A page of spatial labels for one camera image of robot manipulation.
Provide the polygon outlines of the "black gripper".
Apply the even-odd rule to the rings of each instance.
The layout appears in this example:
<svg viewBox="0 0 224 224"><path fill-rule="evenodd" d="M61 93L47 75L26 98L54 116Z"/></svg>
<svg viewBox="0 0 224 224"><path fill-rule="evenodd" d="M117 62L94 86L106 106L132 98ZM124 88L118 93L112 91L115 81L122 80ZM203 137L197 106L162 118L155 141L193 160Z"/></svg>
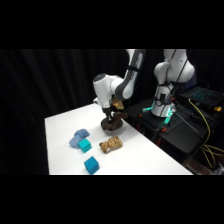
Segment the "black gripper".
<svg viewBox="0 0 224 224"><path fill-rule="evenodd" d="M107 108L103 108L102 111L103 111L103 113L107 116L107 121L108 121L109 123L111 123L111 122L112 122L111 113L112 113L112 111L113 111L113 106L110 105L110 106L107 107Z"/></svg>

